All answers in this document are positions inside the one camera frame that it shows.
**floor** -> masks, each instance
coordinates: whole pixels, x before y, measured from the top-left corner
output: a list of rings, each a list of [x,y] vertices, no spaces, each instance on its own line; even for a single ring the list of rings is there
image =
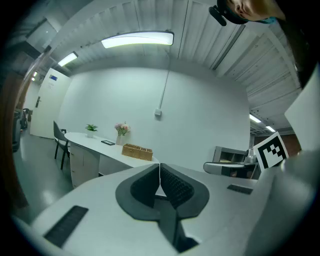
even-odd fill
[[[58,149],[55,159],[56,146],[53,139],[30,135],[28,123],[28,129],[21,134],[19,150],[13,154],[16,173],[29,203],[18,216],[28,224],[73,189],[70,159],[65,156],[60,170],[63,150]]]

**drawer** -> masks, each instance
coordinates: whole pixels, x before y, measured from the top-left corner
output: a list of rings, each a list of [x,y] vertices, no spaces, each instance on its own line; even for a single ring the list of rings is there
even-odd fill
[[[73,143],[70,146],[70,168],[71,170],[78,170],[84,166],[85,150]]]

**desk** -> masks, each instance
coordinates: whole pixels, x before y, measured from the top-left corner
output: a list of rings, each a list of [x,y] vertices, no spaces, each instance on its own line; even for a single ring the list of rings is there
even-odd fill
[[[152,161],[146,161],[122,155],[123,146],[102,143],[109,140],[106,138],[89,138],[79,132],[68,132],[64,136],[70,142],[70,169],[74,188],[99,176],[100,155],[123,163],[127,169],[159,163],[155,157],[152,157]]]

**black pad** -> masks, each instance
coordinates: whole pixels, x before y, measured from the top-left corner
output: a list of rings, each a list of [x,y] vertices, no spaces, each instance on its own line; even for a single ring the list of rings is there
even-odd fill
[[[160,178],[161,187],[179,219],[198,216],[209,201],[209,190],[204,184],[167,164],[161,164]]]
[[[76,226],[87,213],[88,209],[73,206],[44,236],[45,239],[58,247],[62,247]]]
[[[122,181],[115,190],[119,206],[131,217],[141,221],[158,221],[160,213],[153,209],[159,188],[159,164]]]

